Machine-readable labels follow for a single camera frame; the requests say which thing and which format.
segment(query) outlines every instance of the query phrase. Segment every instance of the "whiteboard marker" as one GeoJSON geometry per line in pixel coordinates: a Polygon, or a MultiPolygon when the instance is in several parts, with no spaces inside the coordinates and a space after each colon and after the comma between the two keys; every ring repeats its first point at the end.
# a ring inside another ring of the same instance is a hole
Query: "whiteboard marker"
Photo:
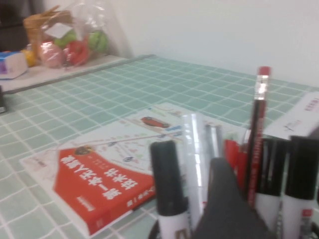
{"type": "Polygon", "coordinates": [[[319,140],[291,137],[283,198],[283,239],[309,239],[319,164],[319,140]]]}
{"type": "Polygon", "coordinates": [[[281,188],[289,141],[263,139],[255,208],[268,229],[277,231],[281,188]]]}
{"type": "Polygon", "coordinates": [[[189,239],[187,205],[174,141],[153,143],[151,158],[161,239],[189,239]]]}

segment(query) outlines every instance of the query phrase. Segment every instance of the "red car picture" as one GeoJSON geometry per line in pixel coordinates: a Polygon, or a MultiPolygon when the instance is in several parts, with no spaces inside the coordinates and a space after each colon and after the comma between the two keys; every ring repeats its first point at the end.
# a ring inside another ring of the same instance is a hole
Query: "red car picture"
{"type": "Polygon", "coordinates": [[[155,119],[153,117],[144,117],[141,119],[141,121],[149,126],[153,127],[160,127],[160,128],[169,128],[170,125],[168,123],[165,123],[161,120],[155,119]]]}

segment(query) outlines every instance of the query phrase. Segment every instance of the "yellow object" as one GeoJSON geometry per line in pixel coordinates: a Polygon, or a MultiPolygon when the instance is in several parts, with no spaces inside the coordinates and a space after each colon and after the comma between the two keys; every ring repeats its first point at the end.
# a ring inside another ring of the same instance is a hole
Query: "yellow object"
{"type": "Polygon", "coordinates": [[[29,67],[35,66],[36,58],[35,58],[34,52],[30,50],[22,50],[21,52],[24,53],[28,66],[29,67]]]}

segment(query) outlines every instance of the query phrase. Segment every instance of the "wall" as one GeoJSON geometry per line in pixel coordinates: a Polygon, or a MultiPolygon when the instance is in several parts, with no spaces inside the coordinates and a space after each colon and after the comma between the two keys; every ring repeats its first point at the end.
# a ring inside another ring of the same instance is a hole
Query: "wall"
{"type": "MultiPolygon", "coordinates": [[[[46,1],[46,8],[58,2],[46,1]]],[[[250,74],[270,65],[275,78],[319,86],[318,0],[111,3],[118,25],[113,32],[121,32],[115,33],[115,52],[121,56],[153,53],[250,74]]]]}
{"type": "Polygon", "coordinates": [[[61,7],[66,7],[72,3],[72,0],[43,0],[42,5],[44,6],[45,10],[49,10],[50,8],[60,5],[61,7]]]}

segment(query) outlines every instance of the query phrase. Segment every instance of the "checkered tablecloth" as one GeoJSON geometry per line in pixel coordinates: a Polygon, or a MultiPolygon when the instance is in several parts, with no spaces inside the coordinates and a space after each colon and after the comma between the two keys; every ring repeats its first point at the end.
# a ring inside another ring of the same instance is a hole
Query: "checkered tablecloth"
{"type": "MultiPolygon", "coordinates": [[[[146,56],[80,77],[6,95],[0,116],[0,239],[82,239],[19,160],[150,105],[169,102],[246,127],[255,76],[146,56]]],[[[273,80],[266,124],[318,88],[273,80]]],[[[146,239],[154,201],[94,239],[146,239]]]]}

